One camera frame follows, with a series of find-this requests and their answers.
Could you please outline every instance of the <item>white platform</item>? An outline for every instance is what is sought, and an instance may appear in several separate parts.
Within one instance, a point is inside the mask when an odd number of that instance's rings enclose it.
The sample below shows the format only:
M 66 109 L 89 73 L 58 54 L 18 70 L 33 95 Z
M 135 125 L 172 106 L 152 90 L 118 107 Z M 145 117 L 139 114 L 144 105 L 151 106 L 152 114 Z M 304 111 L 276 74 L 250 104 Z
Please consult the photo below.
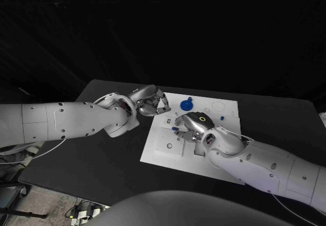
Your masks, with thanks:
M 174 119 L 187 113 L 180 109 L 180 102 L 191 97 L 190 112 L 203 112 L 211 118 L 214 126 L 221 125 L 240 134 L 237 102 L 174 93 L 165 93 L 165 96 L 171 111 L 154 116 L 139 161 L 243 185 L 227 172 L 211 167 L 198 141 L 190 143 L 177 139 L 171 130 L 175 127 Z M 183 124 L 177 128 L 187 131 Z

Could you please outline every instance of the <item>black curtain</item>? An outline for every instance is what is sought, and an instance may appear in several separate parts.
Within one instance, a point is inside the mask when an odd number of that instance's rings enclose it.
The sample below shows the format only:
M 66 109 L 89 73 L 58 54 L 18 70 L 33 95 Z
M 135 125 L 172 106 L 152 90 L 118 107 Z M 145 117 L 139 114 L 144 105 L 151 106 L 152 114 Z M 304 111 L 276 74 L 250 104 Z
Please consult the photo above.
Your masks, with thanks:
M 92 79 L 307 99 L 324 112 L 326 2 L 2 3 L 0 81 L 50 102 Z

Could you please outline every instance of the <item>black table surface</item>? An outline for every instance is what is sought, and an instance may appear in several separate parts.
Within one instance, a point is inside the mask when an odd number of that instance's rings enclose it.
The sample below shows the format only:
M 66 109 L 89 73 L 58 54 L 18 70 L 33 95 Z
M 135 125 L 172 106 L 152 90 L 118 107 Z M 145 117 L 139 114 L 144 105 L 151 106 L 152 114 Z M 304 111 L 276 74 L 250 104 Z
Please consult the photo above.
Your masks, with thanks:
M 139 84 L 92 80 L 76 101 L 93 102 L 110 92 L 126 95 L 138 87 Z M 242 134 L 326 166 L 326 129 L 311 102 L 217 91 L 159 88 L 170 93 L 237 101 Z M 105 205 L 149 191 L 191 191 L 227 199 L 295 225 L 304 225 L 271 195 L 250 186 L 139 162 L 152 118 L 139 113 L 136 118 L 139 125 L 119 137 L 110 138 L 100 130 L 89 137 L 67 139 L 48 154 L 30 162 L 18 181 Z M 47 141 L 38 153 L 58 142 Z M 312 222 L 322 217 L 302 203 L 279 199 Z

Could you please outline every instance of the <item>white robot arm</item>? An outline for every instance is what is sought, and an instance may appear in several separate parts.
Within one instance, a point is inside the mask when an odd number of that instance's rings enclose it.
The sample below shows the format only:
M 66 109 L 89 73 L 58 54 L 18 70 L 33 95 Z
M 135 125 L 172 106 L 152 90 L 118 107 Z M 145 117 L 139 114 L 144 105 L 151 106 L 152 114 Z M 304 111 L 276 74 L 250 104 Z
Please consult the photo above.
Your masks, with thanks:
M 157 108 L 162 100 L 164 108 Z M 95 103 L 48 103 L 0 105 L 0 148 L 38 141 L 93 135 L 105 129 L 116 137 L 139 123 L 135 109 L 145 116 L 170 111 L 161 90 L 148 85 L 125 97 L 105 95 Z
M 193 142 L 200 140 L 213 167 L 262 192 L 298 200 L 326 212 L 326 168 L 282 149 L 250 138 L 243 142 L 221 126 L 214 127 L 204 113 L 181 115 L 187 132 L 174 134 Z

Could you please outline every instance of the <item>blue cap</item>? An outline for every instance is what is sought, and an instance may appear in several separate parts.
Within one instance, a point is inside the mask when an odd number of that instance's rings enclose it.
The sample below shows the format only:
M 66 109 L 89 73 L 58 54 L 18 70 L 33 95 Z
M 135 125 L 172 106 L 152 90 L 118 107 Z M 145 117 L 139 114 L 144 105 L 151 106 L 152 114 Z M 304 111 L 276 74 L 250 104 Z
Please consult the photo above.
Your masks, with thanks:
M 188 97 L 187 100 L 181 101 L 180 108 L 183 111 L 190 111 L 191 107 L 193 107 L 191 98 Z

